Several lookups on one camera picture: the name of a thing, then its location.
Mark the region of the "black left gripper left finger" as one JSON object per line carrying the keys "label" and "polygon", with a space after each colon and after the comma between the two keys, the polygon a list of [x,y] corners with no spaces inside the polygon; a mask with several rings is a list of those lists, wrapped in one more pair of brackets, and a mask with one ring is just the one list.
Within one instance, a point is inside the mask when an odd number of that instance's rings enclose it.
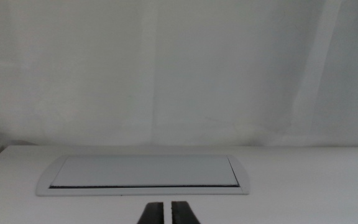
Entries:
{"label": "black left gripper left finger", "polygon": [[164,224],[163,202],[148,203],[137,224]]}

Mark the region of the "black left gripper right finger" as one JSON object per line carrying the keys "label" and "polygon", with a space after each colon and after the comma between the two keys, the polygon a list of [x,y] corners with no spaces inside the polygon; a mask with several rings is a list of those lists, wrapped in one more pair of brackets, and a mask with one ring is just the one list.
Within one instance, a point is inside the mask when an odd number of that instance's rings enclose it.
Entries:
{"label": "black left gripper right finger", "polygon": [[193,213],[190,204],[186,201],[172,202],[172,223],[173,224],[200,224]]}

